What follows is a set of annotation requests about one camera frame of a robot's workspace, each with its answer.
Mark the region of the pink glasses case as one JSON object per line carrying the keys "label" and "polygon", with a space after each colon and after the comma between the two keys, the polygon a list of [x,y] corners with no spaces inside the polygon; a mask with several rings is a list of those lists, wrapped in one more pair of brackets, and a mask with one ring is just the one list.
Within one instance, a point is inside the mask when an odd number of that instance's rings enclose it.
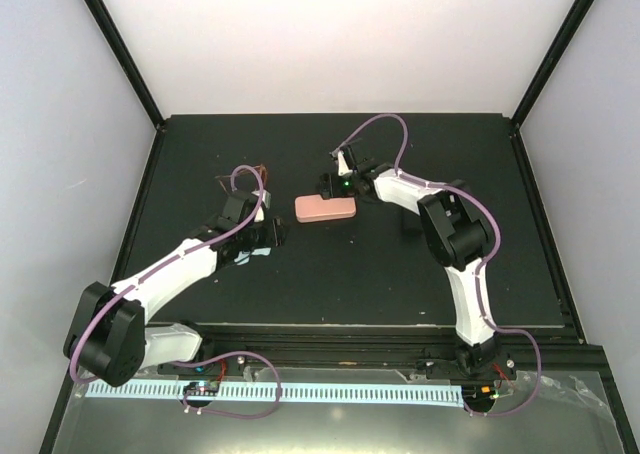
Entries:
{"label": "pink glasses case", "polygon": [[319,194],[299,196],[294,201],[300,223],[316,223],[354,217],[357,211],[352,198],[323,199]]}

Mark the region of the black glasses case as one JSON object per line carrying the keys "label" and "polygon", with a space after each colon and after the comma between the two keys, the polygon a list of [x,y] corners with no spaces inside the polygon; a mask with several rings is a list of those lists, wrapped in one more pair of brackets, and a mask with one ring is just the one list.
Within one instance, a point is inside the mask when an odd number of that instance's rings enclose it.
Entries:
{"label": "black glasses case", "polygon": [[400,231],[408,237],[419,237],[423,234],[420,216],[406,209],[400,212]]}

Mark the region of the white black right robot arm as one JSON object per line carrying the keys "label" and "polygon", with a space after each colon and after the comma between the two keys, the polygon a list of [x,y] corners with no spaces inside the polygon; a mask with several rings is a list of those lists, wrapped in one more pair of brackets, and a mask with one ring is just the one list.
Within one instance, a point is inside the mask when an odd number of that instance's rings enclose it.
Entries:
{"label": "white black right robot arm", "polygon": [[485,371],[499,351],[486,281],[486,259],[496,246],[489,216],[468,199],[466,185],[436,183],[379,163],[346,144],[331,153],[336,168],[320,176],[325,200],[369,198],[417,215],[427,247],[450,284],[457,346],[454,362],[465,377]]}

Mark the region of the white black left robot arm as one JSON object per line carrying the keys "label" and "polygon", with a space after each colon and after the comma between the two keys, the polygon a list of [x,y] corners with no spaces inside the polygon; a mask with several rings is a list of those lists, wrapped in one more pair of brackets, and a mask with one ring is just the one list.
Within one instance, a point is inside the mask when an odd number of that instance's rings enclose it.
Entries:
{"label": "white black left robot arm", "polygon": [[71,374],[85,370],[119,387],[139,370],[165,363],[207,371],[215,350],[194,324],[153,327],[150,322],[196,282],[283,243],[286,228],[280,217],[269,215],[270,201],[266,190],[236,190],[221,213],[157,262],[111,285],[87,286],[63,344]]}

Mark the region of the left base circuit board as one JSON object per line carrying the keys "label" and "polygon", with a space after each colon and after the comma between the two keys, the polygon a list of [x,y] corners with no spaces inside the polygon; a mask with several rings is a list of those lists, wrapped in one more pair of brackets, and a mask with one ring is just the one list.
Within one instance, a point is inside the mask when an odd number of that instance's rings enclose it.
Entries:
{"label": "left base circuit board", "polygon": [[219,388],[219,381],[193,381],[185,385],[182,394],[184,398],[190,396],[215,397],[219,392]]}

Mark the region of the base circuit board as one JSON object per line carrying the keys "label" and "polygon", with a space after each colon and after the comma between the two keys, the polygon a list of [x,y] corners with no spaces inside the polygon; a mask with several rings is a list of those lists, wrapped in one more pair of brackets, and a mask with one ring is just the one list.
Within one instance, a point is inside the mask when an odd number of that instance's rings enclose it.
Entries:
{"label": "base circuit board", "polygon": [[462,387],[462,395],[465,400],[497,400],[513,394],[514,389],[507,383],[492,385],[464,385]]}
{"label": "base circuit board", "polygon": [[182,394],[184,398],[190,396],[215,397],[219,392],[219,388],[219,381],[193,381],[185,385]]}

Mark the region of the right base circuit board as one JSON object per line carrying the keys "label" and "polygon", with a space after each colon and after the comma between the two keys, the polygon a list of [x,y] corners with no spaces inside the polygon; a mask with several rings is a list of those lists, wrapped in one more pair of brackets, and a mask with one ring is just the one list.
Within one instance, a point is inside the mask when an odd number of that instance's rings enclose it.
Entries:
{"label": "right base circuit board", "polygon": [[464,385],[462,387],[462,395],[465,400],[497,400],[513,394],[514,389],[507,383],[492,385]]}

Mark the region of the brown frame sunglasses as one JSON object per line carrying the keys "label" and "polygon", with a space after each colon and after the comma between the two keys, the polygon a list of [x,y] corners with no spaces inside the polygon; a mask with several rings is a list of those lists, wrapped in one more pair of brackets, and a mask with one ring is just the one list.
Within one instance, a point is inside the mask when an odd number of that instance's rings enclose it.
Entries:
{"label": "brown frame sunglasses", "polygon": [[219,183],[225,193],[234,191],[239,187],[239,179],[244,176],[250,176],[254,170],[260,177],[264,188],[268,184],[268,169],[264,164],[258,164],[253,166],[237,166],[228,175],[218,175],[215,180]]}

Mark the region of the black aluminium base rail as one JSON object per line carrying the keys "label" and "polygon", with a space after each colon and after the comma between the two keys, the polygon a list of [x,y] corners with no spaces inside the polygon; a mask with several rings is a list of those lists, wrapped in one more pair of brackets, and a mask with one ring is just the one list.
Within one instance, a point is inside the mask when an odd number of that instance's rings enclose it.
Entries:
{"label": "black aluminium base rail", "polygon": [[229,353],[230,372],[240,370],[239,358],[247,365],[256,365],[262,356],[276,368],[305,369],[396,369],[404,374],[417,372],[429,379],[469,380],[489,382],[498,378],[494,363],[488,361],[471,370],[460,363],[461,358],[448,346],[403,347],[399,345],[321,344],[321,343],[267,343],[240,345],[214,343],[196,356],[193,363],[202,363],[211,357]]}

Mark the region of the left black frame post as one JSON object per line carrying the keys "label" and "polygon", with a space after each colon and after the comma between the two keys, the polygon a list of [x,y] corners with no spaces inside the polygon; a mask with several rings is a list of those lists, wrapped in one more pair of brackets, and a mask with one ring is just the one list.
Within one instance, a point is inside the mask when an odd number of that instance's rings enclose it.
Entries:
{"label": "left black frame post", "polygon": [[134,90],[145,113],[156,130],[165,124],[164,116],[155,102],[126,42],[124,41],[104,0],[83,0],[106,40],[111,52]]}

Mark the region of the black frame post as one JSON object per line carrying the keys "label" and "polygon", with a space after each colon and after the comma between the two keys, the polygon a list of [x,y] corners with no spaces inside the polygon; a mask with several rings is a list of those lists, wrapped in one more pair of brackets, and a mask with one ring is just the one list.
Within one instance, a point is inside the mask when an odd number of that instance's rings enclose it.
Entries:
{"label": "black frame post", "polygon": [[126,42],[124,41],[104,0],[83,0],[106,40],[111,52],[134,90],[145,113],[156,130],[165,124],[164,116],[155,102]]}
{"label": "black frame post", "polygon": [[511,116],[511,124],[515,129],[523,126],[594,2],[595,0],[574,0],[572,2],[514,114]]}

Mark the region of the right black frame post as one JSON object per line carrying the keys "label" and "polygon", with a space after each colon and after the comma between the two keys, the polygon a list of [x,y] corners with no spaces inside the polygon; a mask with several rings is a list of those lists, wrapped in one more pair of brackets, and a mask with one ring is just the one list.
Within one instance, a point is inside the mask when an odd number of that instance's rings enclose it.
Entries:
{"label": "right black frame post", "polygon": [[514,114],[511,116],[511,124],[515,129],[523,126],[594,2],[595,0],[574,0],[572,2]]}

